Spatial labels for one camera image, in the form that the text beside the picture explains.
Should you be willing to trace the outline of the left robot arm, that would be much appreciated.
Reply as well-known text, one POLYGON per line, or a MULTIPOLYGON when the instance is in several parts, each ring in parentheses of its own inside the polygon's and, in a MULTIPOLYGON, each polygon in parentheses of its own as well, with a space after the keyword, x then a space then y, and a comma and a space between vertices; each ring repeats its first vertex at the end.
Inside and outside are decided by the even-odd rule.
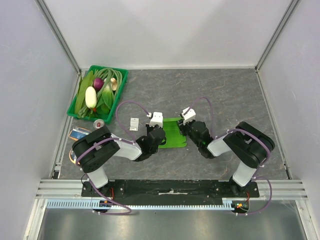
POLYGON ((103 165, 112 157, 121 157, 134 162, 142 162, 158 152, 166 143, 166 133, 162 127, 146 125, 147 134, 136 141, 120 138, 103 126, 77 140, 72 145, 76 156, 75 164, 93 183, 92 191, 99 197, 110 191, 109 179, 103 165))

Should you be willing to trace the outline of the green paper box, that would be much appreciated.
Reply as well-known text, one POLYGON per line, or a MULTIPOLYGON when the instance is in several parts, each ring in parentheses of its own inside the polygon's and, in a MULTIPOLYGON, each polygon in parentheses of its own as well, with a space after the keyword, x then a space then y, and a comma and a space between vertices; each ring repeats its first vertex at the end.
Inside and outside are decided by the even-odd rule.
POLYGON ((166 142, 160 145, 160 149, 184 148, 187 146, 187 138, 180 133, 178 121, 181 117, 163 119, 163 130, 165 131, 166 142))

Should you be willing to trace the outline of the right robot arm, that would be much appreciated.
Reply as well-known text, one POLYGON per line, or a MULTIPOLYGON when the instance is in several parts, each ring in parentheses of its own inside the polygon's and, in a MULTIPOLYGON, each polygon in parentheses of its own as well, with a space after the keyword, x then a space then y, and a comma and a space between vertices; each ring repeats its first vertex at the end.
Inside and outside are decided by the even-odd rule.
POLYGON ((216 158, 233 152, 240 163, 229 180, 229 191, 235 197, 242 196, 257 170, 270 157, 275 149, 274 141, 245 121, 240 122, 225 135, 212 137, 202 121, 177 121, 183 136, 189 137, 206 159, 216 158))

